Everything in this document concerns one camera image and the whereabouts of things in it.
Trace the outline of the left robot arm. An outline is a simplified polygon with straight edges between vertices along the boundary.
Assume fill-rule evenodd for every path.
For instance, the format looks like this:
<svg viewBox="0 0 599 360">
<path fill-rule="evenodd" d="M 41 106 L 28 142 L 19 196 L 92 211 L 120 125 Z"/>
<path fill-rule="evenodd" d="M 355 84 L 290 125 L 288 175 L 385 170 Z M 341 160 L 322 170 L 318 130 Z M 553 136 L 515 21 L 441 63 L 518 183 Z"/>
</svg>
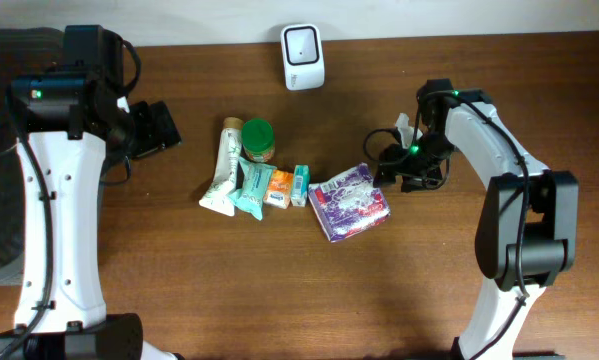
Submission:
<svg viewBox="0 0 599 360">
<path fill-rule="evenodd" d="M 129 104 L 132 44 L 99 25 L 65 29 L 61 62 L 6 89 L 24 185 L 23 284 L 0 359 L 164 359 L 134 313 L 109 314 L 97 232 L 105 173 L 180 143 L 163 102 Z"/>
</svg>

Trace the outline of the green lid jar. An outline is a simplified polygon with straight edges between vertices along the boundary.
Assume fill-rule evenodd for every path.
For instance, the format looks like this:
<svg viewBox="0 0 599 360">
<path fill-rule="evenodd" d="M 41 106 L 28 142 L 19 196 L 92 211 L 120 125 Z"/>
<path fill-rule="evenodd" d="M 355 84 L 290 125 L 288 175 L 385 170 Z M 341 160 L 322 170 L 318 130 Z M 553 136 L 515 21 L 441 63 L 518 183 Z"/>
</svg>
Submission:
<svg viewBox="0 0 599 360">
<path fill-rule="evenodd" d="M 254 162 L 265 163 L 275 153 L 275 135 L 269 122 L 261 118 L 247 121 L 241 132 L 246 155 Z"/>
</svg>

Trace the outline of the white floral tube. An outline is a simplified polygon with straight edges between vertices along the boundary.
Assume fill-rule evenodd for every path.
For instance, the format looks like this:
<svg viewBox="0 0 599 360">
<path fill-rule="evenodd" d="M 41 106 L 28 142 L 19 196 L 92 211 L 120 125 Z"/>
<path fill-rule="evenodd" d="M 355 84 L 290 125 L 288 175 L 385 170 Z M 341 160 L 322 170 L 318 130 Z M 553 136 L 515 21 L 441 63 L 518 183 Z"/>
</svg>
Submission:
<svg viewBox="0 0 599 360">
<path fill-rule="evenodd" d="M 244 122 L 236 117 L 224 119 L 214 177 L 209 189 L 199 200 L 200 206 L 226 216 L 235 214 L 235 206 L 229 195 L 236 189 L 243 125 Z"/>
</svg>

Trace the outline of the teal wet wipes pack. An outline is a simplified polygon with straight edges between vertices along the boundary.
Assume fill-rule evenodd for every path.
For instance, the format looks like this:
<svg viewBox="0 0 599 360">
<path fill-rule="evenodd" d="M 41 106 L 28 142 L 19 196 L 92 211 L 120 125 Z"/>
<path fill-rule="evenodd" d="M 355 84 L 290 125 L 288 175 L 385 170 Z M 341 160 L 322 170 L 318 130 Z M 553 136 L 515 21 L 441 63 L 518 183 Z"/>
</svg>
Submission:
<svg viewBox="0 0 599 360">
<path fill-rule="evenodd" d="M 253 163 L 243 157 L 239 158 L 239 166 L 243 171 L 242 187 L 232 192 L 228 198 L 235 207 L 261 221 L 263 198 L 276 167 Z"/>
</svg>

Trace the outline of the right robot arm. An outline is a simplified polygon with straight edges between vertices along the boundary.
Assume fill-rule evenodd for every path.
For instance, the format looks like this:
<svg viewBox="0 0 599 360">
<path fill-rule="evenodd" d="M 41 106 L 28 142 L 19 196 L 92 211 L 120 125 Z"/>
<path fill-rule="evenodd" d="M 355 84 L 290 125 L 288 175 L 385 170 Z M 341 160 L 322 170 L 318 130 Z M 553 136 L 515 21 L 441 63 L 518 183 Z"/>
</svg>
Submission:
<svg viewBox="0 0 599 360">
<path fill-rule="evenodd" d="M 470 322 L 446 359 L 512 359 L 532 306 L 574 263 L 579 184 L 531 155 L 502 123 L 481 89 L 457 90 L 448 79 L 416 93 L 414 121 L 390 129 L 394 144 L 376 163 L 376 188 L 434 191 L 462 153 L 486 196 L 475 236 L 483 275 Z"/>
</svg>

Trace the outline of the small teal gum box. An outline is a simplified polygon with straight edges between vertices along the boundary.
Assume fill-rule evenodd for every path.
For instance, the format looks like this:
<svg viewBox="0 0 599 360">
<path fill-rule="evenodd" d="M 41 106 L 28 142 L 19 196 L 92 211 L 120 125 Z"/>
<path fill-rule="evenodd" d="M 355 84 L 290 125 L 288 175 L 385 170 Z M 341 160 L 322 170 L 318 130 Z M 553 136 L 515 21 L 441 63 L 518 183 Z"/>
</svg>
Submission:
<svg viewBox="0 0 599 360">
<path fill-rule="evenodd" d="M 293 172 L 293 183 L 290 193 L 290 200 L 293 206 L 306 206 L 309 183 L 309 167 L 307 165 L 296 165 Z"/>
</svg>

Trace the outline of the orange small tissue pack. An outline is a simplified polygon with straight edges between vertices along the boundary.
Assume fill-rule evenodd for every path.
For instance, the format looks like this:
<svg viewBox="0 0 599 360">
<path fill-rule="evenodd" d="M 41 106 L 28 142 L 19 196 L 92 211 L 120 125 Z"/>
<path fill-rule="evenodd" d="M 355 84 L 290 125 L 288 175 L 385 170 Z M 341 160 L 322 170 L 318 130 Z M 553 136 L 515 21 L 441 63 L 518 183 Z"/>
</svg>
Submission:
<svg viewBox="0 0 599 360">
<path fill-rule="evenodd" d="M 264 203 L 280 209 L 287 209 L 291 200 L 292 186 L 292 173 L 274 170 L 263 198 Z"/>
</svg>

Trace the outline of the red purple tissue pack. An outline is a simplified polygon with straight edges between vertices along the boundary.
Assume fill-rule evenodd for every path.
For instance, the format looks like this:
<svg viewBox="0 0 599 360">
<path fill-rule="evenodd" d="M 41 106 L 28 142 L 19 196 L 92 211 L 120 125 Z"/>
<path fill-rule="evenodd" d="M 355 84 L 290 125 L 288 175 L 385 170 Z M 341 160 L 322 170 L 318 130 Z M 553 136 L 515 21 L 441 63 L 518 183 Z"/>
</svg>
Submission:
<svg viewBox="0 0 599 360">
<path fill-rule="evenodd" d="M 309 185 L 308 198 L 329 242 L 352 237 L 390 216 L 387 200 L 373 180 L 369 166 L 360 163 L 326 182 Z"/>
</svg>

